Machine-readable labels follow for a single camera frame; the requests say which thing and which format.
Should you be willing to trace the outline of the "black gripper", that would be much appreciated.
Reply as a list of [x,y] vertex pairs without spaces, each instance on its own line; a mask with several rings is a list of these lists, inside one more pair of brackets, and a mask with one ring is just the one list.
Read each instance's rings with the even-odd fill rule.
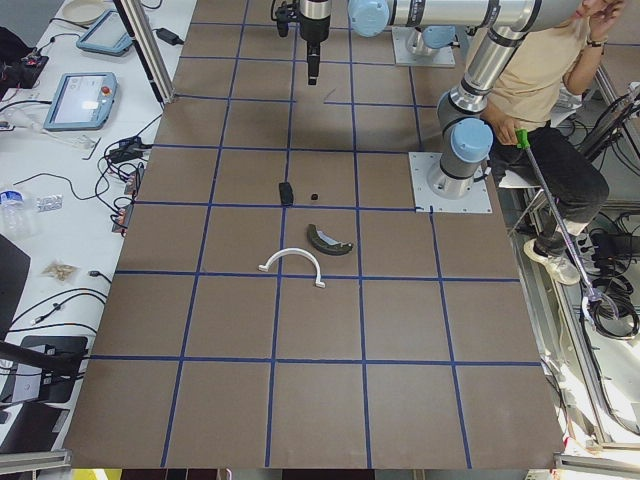
[[286,38],[289,24],[298,23],[303,40],[307,41],[307,80],[316,85],[320,69],[320,45],[328,38],[331,18],[330,0],[299,0],[272,2],[272,20],[278,35]]

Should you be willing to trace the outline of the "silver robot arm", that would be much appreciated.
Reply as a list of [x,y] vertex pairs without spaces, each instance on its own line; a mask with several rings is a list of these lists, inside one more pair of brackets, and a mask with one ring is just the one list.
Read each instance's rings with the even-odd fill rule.
[[427,175],[429,188],[447,199],[465,196],[478,165],[487,159],[493,135],[480,120],[487,96],[530,32],[547,30],[569,19],[576,1],[350,1],[353,30],[373,37],[389,26],[409,28],[470,26],[486,35],[460,83],[441,98],[437,115],[444,149]]

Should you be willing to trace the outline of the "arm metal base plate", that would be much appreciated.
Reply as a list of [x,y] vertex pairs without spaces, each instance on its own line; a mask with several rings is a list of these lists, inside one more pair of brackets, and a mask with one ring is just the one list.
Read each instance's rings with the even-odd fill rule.
[[440,169],[441,154],[410,152],[414,209],[419,213],[491,214],[492,206],[482,169],[463,180],[452,179]]
[[453,68],[454,26],[393,27],[395,64],[432,68]]

